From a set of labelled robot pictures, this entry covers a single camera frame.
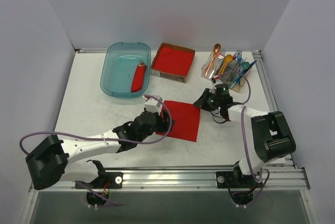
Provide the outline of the red paper napkin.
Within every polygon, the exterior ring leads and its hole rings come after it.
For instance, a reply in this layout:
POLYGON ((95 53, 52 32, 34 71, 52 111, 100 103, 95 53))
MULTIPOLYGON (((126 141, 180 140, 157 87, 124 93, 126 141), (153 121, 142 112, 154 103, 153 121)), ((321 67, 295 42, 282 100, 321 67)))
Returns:
POLYGON ((175 121, 168 137, 196 142, 200 123, 200 109, 192 104, 172 100, 166 100, 164 103, 175 121))

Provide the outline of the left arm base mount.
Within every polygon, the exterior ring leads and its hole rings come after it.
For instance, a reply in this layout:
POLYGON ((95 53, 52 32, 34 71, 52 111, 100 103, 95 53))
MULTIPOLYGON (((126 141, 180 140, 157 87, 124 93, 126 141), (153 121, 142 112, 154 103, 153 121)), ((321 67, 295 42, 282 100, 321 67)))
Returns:
POLYGON ((120 189, 122 188, 124 174, 120 171, 107 171, 105 174, 99 175, 97 171, 90 174, 83 174, 77 177, 75 182, 75 188, 83 189, 83 185, 90 189, 120 189))

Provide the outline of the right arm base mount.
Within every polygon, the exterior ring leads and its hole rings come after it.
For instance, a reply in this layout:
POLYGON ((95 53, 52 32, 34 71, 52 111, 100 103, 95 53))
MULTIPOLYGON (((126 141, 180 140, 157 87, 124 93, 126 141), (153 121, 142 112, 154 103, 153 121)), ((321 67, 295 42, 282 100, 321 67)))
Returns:
POLYGON ((218 188, 253 189, 261 188, 263 185, 262 182, 257 182, 252 175, 243 175, 236 167, 229 171, 217 171, 215 175, 218 188))

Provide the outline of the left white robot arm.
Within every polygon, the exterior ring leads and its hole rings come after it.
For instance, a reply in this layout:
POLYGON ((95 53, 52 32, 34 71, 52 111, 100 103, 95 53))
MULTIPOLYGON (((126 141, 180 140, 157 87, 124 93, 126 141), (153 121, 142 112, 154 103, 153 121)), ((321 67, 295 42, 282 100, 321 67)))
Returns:
POLYGON ((101 135, 84 139, 74 136, 60 139, 57 133, 49 135, 26 156, 33 187, 43 190, 59 181, 73 181, 76 188, 85 185, 102 188, 113 180, 94 156, 129 151, 144 144, 154 133, 169 133, 174 123, 167 110, 161 113, 145 110, 133 121, 101 135))

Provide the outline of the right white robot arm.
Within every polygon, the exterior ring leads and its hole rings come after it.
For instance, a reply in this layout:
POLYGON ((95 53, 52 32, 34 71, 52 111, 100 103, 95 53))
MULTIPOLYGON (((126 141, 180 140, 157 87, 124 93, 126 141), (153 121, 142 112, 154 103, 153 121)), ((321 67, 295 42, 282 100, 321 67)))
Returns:
POLYGON ((296 151, 296 143, 284 114, 247 108, 235 102, 227 84, 205 89, 193 105, 209 112, 217 112, 224 122, 241 123, 245 158, 233 167, 232 180, 244 187, 251 179, 260 182, 257 174, 270 162, 296 151))

